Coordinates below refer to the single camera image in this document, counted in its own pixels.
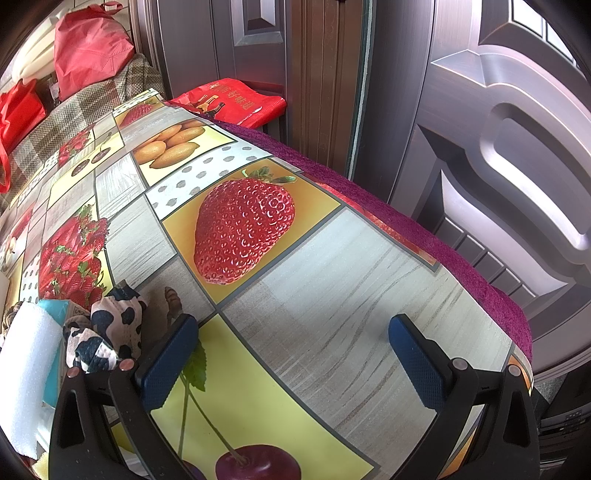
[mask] plaid sofa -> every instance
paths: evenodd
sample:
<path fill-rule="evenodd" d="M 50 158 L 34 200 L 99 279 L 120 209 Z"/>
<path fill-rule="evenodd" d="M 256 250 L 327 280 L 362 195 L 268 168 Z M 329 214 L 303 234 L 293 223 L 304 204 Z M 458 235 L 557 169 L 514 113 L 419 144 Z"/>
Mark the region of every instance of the plaid sofa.
<path fill-rule="evenodd" d="M 11 188 L 0 195 L 0 213 L 46 159 L 92 122 L 133 96 L 153 88 L 164 96 L 160 72 L 136 54 L 115 77 L 94 83 L 59 104 L 10 155 Z"/>

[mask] white foam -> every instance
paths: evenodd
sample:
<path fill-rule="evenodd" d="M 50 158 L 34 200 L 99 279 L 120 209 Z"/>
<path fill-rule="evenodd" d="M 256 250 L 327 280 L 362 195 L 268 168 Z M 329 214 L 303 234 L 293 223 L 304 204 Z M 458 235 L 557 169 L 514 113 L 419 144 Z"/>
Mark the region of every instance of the white foam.
<path fill-rule="evenodd" d="M 0 427 L 18 453 L 33 459 L 43 391 L 61 338 L 57 322 L 25 302 L 0 352 Z"/>

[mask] strawberry image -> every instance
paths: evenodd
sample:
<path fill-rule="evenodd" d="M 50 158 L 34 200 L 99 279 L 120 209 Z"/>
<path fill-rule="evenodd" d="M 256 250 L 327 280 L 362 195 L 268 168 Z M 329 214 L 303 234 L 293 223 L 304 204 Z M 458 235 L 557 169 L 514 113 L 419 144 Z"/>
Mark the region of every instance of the strawberry image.
<path fill-rule="evenodd" d="M 76 302 L 84 308 L 104 293 L 101 261 L 108 224 L 92 219 L 92 205 L 84 205 L 68 219 L 41 250 L 39 296 Z"/>
<path fill-rule="evenodd" d="M 103 297 L 103 289 L 100 287 L 94 287 L 89 294 L 88 303 L 93 304 L 99 301 Z"/>
<path fill-rule="evenodd" d="M 128 125 L 131 125 L 136 120 L 139 120 L 143 116 L 148 115 L 148 113 L 150 113 L 153 108 L 154 106 L 150 105 L 149 103 L 140 103 L 139 105 L 133 106 L 129 109 L 127 115 L 125 115 L 125 118 L 121 122 L 120 127 L 124 128 Z"/>
<path fill-rule="evenodd" d="M 269 167 L 228 180 L 207 194 L 195 230 L 194 261 L 208 283 L 227 285 L 243 277 L 289 230 L 296 207 Z"/>
<path fill-rule="evenodd" d="M 31 217 L 33 216 L 33 207 L 34 206 L 35 206 L 35 204 L 31 205 L 27 209 L 27 211 L 23 214 L 23 216 L 18 221 L 18 223 L 14 226 L 14 229 L 12 230 L 11 237 L 18 238 L 25 231 L 25 228 L 27 228 L 27 226 L 29 225 L 29 221 L 31 220 Z"/>
<path fill-rule="evenodd" d="M 90 124 L 82 132 L 76 134 L 73 138 L 67 141 L 60 147 L 59 156 L 57 162 L 60 168 L 62 168 L 68 161 L 76 155 L 79 151 L 84 149 L 90 135 L 90 130 L 95 127 L 94 124 Z"/>

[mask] screw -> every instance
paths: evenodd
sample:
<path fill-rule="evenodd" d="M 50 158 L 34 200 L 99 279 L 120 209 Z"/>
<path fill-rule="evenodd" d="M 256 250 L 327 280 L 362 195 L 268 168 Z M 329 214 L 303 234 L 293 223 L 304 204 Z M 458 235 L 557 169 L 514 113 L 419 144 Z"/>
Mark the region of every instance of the screw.
<path fill-rule="evenodd" d="M 463 358 L 454 358 L 452 360 L 452 365 L 458 370 L 466 370 L 468 368 L 468 362 Z"/>
<path fill-rule="evenodd" d="M 509 365 L 509 373 L 514 377 L 518 377 L 521 375 L 521 368 L 517 365 Z"/>
<path fill-rule="evenodd" d="M 121 363 L 119 364 L 119 369 L 121 369 L 123 372 L 128 372 L 129 370 L 131 370 L 135 365 L 134 359 L 132 358 L 126 358 L 125 360 L 121 361 Z"/>
<path fill-rule="evenodd" d="M 78 367 L 72 367 L 72 368 L 69 368 L 68 369 L 68 371 L 66 372 L 66 375 L 68 376 L 68 378 L 74 378 L 79 373 L 80 373 L 80 368 L 78 368 Z"/>

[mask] red bag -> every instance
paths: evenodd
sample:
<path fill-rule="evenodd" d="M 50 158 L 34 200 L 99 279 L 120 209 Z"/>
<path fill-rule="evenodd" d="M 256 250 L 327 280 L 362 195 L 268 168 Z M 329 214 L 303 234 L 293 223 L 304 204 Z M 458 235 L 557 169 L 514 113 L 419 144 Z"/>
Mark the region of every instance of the red bag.
<path fill-rule="evenodd" d="M 19 80 L 7 93 L 0 95 L 0 160 L 4 168 L 4 184 L 0 183 L 0 193 L 10 189 L 8 155 L 46 116 L 43 104 L 35 93 L 36 84 L 36 80 L 26 85 Z"/>
<path fill-rule="evenodd" d="M 53 57 L 61 101 L 114 77 L 134 56 L 135 47 L 125 29 L 112 17 L 122 8 L 118 2 L 91 5 L 57 23 Z"/>
<path fill-rule="evenodd" d="M 240 80 L 222 79 L 201 85 L 170 103 L 190 112 L 229 124 L 257 128 L 283 115 L 286 102 L 280 96 L 256 93 Z"/>

